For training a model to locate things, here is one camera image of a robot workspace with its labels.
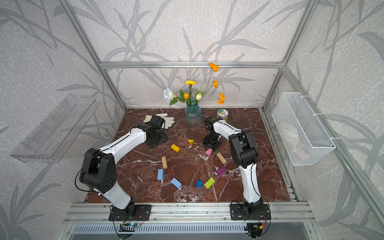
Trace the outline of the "yellow rectangular block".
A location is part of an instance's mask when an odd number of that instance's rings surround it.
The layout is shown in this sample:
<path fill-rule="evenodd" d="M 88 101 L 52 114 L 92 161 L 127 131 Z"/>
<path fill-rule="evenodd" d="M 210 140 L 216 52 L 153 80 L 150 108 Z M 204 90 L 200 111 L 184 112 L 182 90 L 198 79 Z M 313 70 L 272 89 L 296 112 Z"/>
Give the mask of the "yellow rectangular block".
<path fill-rule="evenodd" d="M 174 150 L 176 153 L 178 153 L 180 151 L 180 148 L 178 146 L 176 146 L 175 144 L 171 145 L 171 149 Z"/>

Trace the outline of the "natural wood block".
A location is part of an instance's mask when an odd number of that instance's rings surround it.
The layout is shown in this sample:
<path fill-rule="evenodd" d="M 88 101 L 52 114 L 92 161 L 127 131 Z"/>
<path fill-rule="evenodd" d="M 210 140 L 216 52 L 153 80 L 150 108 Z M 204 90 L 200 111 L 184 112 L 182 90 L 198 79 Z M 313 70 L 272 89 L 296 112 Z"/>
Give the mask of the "natural wood block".
<path fill-rule="evenodd" d="M 167 169 L 168 168 L 166 157 L 162 157 L 162 166 L 163 166 L 163 169 Z"/>
<path fill-rule="evenodd" d="M 225 165 L 226 164 L 226 159 L 223 157 L 223 155 L 221 153 L 217 153 L 216 156 L 218 157 L 218 159 L 220 160 L 220 162 Z"/>

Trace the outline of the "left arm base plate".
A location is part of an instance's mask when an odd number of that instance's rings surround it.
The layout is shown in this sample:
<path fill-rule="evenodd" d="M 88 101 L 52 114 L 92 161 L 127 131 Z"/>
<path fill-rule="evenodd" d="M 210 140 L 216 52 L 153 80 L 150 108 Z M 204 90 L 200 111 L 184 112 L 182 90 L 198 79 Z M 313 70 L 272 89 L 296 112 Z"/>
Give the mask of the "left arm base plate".
<path fill-rule="evenodd" d="M 148 221 L 152 205 L 128 205 L 124 210 L 111 206 L 109 221 Z"/>

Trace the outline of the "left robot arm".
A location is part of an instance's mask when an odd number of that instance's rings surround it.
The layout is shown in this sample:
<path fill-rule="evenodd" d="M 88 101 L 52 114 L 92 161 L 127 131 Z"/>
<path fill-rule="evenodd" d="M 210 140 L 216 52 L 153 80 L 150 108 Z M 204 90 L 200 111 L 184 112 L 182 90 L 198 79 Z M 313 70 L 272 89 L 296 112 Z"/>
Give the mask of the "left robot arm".
<path fill-rule="evenodd" d="M 117 163 L 135 147 L 146 143 L 155 148 L 167 142 L 165 130 L 175 123 L 168 114 L 147 115 L 142 124 L 99 149 L 90 148 L 84 155 L 79 181 L 107 199 L 114 208 L 129 211 L 135 204 L 117 181 Z"/>

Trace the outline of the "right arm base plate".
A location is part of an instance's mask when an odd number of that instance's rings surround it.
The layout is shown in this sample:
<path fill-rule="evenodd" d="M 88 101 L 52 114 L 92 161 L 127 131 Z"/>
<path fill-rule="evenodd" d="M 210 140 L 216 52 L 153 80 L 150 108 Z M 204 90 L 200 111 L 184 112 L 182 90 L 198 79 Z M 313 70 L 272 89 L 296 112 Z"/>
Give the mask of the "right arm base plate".
<path fill-rule="evenodd" d="M 264 204 L 262 201 L 258 201 L 253 204 L 230 204 L 231 220 L 271 220 L 271 210 L 268 204 Z"/>

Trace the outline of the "pink rectangular block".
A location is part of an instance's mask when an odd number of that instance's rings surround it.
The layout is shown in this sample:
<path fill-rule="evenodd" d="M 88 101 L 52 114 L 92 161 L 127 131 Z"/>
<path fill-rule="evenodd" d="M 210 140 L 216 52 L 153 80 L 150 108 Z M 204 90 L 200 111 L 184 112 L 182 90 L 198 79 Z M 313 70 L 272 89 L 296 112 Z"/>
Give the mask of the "pink rectangular block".
<path fill-rule="evenodd" d="M 212 149 L 208 149 L 208 150 L 206 151 L 206 154 L 207 154 L 208 156 L 210 156 L 210 155 L 212 154 L 212 152 L 213 152 Z"/>

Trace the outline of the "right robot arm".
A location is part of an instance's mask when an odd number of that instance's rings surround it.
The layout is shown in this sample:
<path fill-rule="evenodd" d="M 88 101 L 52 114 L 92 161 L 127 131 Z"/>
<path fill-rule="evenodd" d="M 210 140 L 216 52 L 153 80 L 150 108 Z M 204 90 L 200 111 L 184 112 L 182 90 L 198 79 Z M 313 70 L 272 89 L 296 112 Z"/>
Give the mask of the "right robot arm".
<path fill-rule="evenodd" d="M 235 128 L 222 118 L 208 117 L 204 120 L 204 124 L 208 133 L 203 140 L 206 148 L 216 151 L 222 138 L 229 141 L 232 159 L 241 171 L 244 203 L 262 204 L 256 171 L 259 151 L 251 131 Z"/>

